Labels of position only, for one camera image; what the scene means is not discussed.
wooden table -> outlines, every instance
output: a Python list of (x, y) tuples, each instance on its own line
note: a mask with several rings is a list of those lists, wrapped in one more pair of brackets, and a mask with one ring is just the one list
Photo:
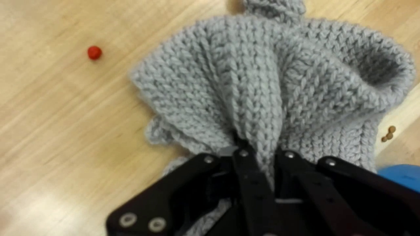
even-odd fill
[[(308, 9), (394, 36), (419, 65), (419, 0), (308, 0)], [(183, 26), (238, 11), (238, 0), (3, 0), (0, 234), (106, 234), (107, 215), (182, 152), (144, 137), (153, 114), (130, 68)], [(98, 61), (91, 44), (104, 50)], [(398, 128), (379, 141), (380, 165), (420, 162), (419, 116), (418, 85), (380, 127)]]

